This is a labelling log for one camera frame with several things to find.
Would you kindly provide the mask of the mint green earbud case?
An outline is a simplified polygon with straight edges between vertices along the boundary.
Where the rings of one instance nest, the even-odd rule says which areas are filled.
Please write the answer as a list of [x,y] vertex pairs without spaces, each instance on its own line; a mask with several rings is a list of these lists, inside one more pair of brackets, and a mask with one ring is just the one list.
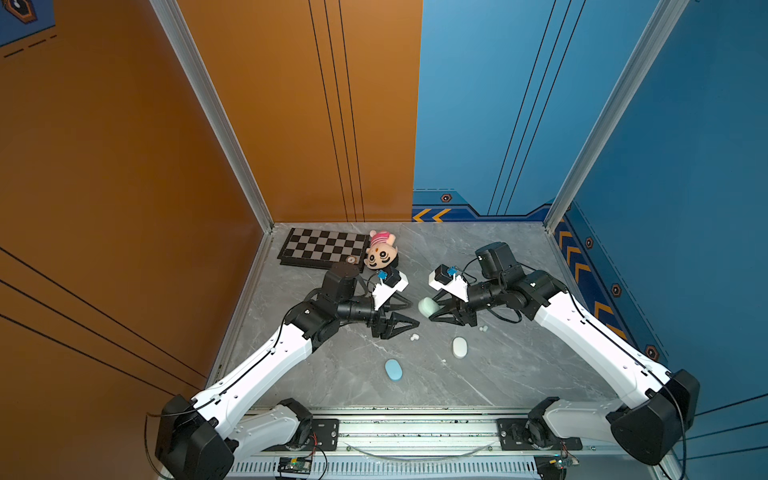
[[441,306],[432,298],[423,298],[418,302],[417,307],[421,315],[427,319],[435,315],[441,308]]

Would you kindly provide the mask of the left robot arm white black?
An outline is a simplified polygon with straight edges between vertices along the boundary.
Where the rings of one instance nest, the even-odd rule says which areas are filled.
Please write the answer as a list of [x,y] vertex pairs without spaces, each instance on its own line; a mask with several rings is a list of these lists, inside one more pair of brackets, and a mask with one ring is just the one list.
[[402,314],[409,281],[394,267],[377,273],[373,290],[357,267],[336,263],[320,287],[284,315],[275,333],[222,379],[191,399],[174,396],[156,414],[157,438],[145,443],[149,465],[161,479],[223,479],[232,467],[275,446],[300,449],[312,434],[312,413],[295,399],[269,411],[249,410],[279,379],[306,360],[341,327],[360,323],[373,337],[388,340],[418,327]]

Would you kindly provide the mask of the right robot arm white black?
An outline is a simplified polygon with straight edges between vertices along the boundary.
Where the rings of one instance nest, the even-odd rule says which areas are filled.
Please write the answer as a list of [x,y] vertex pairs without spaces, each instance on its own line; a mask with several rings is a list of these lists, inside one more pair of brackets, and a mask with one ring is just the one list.
[[689,372],[671,372],[635,349],[577,302],[567,286],[544,270],[520,263],[505,242],[475,252],[482,281],[441,264],[428,277],[436,290],[419,303],[433,322],[476,326],[479,312],[507,307],[566,343],[612,388],[607,402],[573,402],[557,396],[539,402],[520,438],[535,449],[558,448],[570,438],[620,446],[646,465],[657,465],[692,427],[700,393]]

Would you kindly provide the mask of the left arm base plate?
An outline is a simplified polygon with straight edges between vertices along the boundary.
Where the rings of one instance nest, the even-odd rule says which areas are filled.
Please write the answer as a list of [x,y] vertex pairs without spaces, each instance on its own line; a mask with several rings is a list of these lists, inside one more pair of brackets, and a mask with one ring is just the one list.
[[340,421],[337,418],[313,419],[311,426],[287,445],[275,445],[266,452],[307,451],[311,452],[316,446],[325,453],[337,450]]

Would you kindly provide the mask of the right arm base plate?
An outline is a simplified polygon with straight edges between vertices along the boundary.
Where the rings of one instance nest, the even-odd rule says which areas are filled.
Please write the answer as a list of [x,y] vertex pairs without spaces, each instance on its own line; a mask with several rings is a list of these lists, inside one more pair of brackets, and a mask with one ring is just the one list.
[[541,421],[527,418],[500,418],[496,420],[497,436],[503,451],[583,449],[580,438],[556,437]]

